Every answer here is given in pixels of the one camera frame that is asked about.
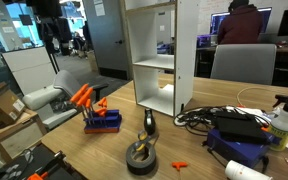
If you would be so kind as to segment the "white wooden shelf unit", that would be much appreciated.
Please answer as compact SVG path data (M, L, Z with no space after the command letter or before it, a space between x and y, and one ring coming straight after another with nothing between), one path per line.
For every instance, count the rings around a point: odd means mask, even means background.
M200 0L123 0L136 103L176 116L191 100ZM174 53L157 52L157 17L175 12Z

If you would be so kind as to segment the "blue hex key holder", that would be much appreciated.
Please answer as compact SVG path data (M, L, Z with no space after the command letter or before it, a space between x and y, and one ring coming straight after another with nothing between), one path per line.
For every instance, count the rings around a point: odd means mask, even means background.
M122 115L117 109L108 110L104 116L90 112L89 117L84 120L84 133L117 133L122 122Z

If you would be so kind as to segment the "black power adapter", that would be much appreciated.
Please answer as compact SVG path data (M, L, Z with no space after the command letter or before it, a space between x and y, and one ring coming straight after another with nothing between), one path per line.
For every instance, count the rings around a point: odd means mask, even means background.
M249 115L216 112L215 127L226 141L252 144L269 144L266 134L257 121Z

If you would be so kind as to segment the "grey office chair back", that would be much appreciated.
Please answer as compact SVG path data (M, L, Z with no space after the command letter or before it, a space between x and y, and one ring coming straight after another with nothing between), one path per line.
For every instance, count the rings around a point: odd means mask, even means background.
M276 51L274 44L218 45L210 78L271 85Z

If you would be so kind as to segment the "person in maroon hoodie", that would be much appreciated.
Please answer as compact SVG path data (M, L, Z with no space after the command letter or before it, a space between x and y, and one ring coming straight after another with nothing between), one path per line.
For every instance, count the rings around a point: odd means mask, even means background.
M255 44L262 29L262 14L249 0L233 0L229 15L219 26L217 41L223 44Z

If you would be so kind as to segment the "white cylindrical container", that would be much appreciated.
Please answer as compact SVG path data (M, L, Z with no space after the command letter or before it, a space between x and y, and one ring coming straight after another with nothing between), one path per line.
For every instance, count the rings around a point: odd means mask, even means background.
M225 168L225 175L230 180L256 180L263 177L261 173L233 160L228 162Z

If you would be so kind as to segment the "blue electronics box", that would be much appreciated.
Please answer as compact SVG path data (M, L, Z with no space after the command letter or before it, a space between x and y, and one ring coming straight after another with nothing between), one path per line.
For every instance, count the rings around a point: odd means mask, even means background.
M208 132L206 145L227 161L254 168L269 151L268 145L224 140L217 129Z

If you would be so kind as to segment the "cardboard box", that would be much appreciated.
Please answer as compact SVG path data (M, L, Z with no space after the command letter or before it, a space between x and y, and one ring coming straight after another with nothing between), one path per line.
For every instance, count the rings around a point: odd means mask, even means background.
M14 124L23 111L25 104L8 87L5 82L0 83L0 129Z

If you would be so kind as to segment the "computer monitor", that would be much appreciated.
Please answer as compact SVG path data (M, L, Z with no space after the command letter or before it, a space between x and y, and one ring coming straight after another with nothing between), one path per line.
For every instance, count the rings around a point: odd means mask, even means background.
M269 19L270 19L272 8L271 7L259 8L258 11L261 13L262 19L263 19L261 32L265 33L267 26L268 26ZM210 21L210 34L211 35L218 34L220 24L228 15L229 15L229 12L214 13L211 15L211 21Z

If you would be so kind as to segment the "white spray bottle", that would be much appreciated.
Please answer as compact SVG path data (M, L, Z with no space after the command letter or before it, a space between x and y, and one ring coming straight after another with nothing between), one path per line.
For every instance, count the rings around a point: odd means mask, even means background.
M284 106L280 110L280 113L271 120L268 132L271 133L274 138L270 144L270 149L274 151L283 151L288 143L288 96L276 95L277 102L274 107L283 103Z

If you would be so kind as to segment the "grey duct tape roll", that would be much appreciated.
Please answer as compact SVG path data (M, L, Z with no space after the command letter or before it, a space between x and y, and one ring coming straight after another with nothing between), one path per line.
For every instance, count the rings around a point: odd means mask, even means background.
M148 143L137 152L131 144L125 154L127 169L135 175L147 175L156 166L157 156L154 146Z

